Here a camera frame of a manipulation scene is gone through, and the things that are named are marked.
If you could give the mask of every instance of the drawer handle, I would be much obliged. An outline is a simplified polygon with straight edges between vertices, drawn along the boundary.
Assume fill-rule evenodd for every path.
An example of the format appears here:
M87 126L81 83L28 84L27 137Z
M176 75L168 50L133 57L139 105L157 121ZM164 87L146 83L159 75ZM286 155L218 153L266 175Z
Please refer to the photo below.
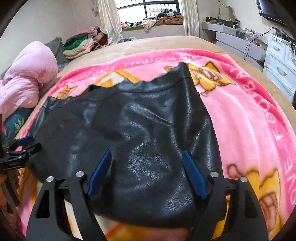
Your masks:
M276 51L280 51L281 49L280 48L278 48L277 46L274 46L274 45L272 45L273 46L273 48L276 50Z
M287 73L285 71L281 72L281 69L277 66L278 72L281 76L286 76Z
M293 57L291 57L291 60L292 60L293 64L296 66L296 60Z

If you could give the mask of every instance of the curtain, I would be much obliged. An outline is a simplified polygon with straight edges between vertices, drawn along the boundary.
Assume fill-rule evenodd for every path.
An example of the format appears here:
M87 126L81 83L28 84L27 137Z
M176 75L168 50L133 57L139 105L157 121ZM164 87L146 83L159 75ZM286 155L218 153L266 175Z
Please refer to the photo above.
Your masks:
M196 0L181 0L185 36L200 35Z
M116 44L122 38L122 27L114 0L92 0L93 12L97 12L101 20L100 30L108 35L108 43Z

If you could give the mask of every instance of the white wall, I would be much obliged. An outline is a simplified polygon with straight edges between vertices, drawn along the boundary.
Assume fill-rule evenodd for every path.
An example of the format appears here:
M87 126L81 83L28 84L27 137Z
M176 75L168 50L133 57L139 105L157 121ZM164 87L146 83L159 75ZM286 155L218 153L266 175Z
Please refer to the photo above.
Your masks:
M101 25L99 15L91 9L91 0L71 0L71 3L78 31Z
M282 26L259 15L256 0L221 0L220 4L222 3L234 9L236 17L241 21L242 29L254 29L262 34L267 32L271 27L285 30Z
M144 29L123 31L123 37L135 37L137 39L146 39L162 36L174 36L174 35L185 35L183 25L164 25L154 26L145 32Z
M208 40L207 35L202 29L202 22L205 21L206 17L218 17L219 6L221 5L218 0L196 0L198 20L200 25L200 37L202 39Z
M29 0L17 12L0 38L0 73L33 41L64 41L77 32L71 0Z

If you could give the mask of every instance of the pink blanket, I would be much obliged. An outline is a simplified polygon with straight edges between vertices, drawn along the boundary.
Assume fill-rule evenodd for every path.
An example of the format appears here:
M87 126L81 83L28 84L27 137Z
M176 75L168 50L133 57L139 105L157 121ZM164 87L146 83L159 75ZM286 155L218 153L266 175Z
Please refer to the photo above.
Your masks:
M57 61L52 51L39 41L27 45L0 80L2 123L19 107L35 107L39 88L56 77Z
M296 136L271 95L229 56L196 49L135 54L75 70L64 76L49 96L65 99L79 95L90 84L112 87L125 78L133 83L151 81L181 61L188 64L196 89L211 116L224 176L249 179L263 210L269 239L272 239L296 204ZM22 186L27 190L23 193L31 193L29 190L36 188L30 184ZM34 198L26 197L26 200L20 212L24 227ZM73 215L68 214L68 217L75 223ZM98 219L108 240L114 241L183 241L188 233L186 229L152 229ZM224 222L218 223L213 237L221 235ZM75 225L72 231L80 237Z

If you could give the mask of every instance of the black clamp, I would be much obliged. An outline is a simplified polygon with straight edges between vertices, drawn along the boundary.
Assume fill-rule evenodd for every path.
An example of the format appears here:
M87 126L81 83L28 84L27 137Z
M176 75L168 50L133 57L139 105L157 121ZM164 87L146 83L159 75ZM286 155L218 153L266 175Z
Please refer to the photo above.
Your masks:
M26 234L27 241L78 241L73 236L67 218L64 195L69 194L75 218L84 241L107 241L94 213L89 206L111 165L108 150L90 178L90 189L83 191L86 175L78 171L68 179L46 179L33 207ZM194 163L183 152L182 160L188 179L196 193L197 202L204 207L197 214L192 232L187 241L210 241L219 221L226 218L223 233L214 241L268 241L265 219L249 181L224 178L210 172L204 163ZM226 196L231 196L227 212Z
M34 139L32 136L28 136L21 139L14 139L7 147L6 153L3 158L0 158L0 172L4 173L7 178L4 181L4 194L7 199L12 200L14 206L17 207L20 204L20 201L17 196L17 192L8 178L8 173L11 170L23 168L26 166L26 161L29 160L29 157L39 151L41 151L42 146L40 143L32 145L28 148L23 149L22 151L15 151L20 146L27 145L28 143L33 142Z
M31 136L13 140L13 142L11 142L6 148L6 155L0 159L0 170L9 171L25 167L25 162L31 155L41 151L42 145L37 143L21 151L14 150L32 142L33 140L34 139Z

